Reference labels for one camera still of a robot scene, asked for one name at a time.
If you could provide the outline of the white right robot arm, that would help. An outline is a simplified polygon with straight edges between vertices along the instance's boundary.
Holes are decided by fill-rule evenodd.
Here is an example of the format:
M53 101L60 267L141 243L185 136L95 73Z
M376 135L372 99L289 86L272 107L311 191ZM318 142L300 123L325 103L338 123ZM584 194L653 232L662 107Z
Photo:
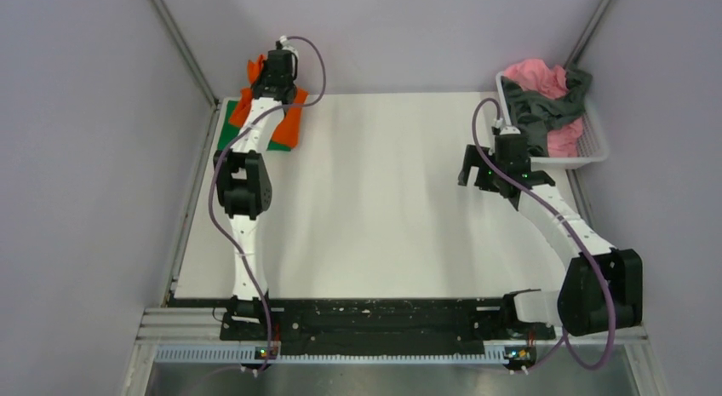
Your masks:
M545 238L565 276L556 290L506 294L501 331L521 338L535 323L560 326L573 336L626 329L643 319L643 262L600 237L564 200L555 180L534 170L523 135L498 135L493 147L467 145L458 183L505 198Z

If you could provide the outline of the orange t shirt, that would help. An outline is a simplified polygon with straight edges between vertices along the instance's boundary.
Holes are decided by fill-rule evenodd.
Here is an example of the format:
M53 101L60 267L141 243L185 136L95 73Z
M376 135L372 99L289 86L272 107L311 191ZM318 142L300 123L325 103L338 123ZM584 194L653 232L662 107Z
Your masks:
M249 116L252 100L250 85L255 83L260 76L265 61L265 55L259 55L256 61L248 61L247 75L249 85L241 89L240 100L229 107L230 114L226 117L226 122L232 127L240 129ZM290 151L297 146L301 133L301 114L302 110L300 108L291 108L285 113L284 119L275 129L269 141L269 150Z

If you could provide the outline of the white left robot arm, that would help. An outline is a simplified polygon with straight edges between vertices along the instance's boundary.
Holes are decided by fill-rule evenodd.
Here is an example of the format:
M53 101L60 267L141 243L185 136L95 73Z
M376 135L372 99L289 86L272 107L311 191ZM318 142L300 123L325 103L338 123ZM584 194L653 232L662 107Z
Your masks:
M241 329L253 339L272 331L273 317L263 310L267 282L255 253L259 218L272 202L272 183L264 152L290 151L301 133L300 104L308 93L295 84L298 53L289 46L272 49L249 61L249 85L226 115L220 149L214 163L220 172L216 182L218 204L228 216L231 233L241 249L235 254L236 276L232 289L234 314Z

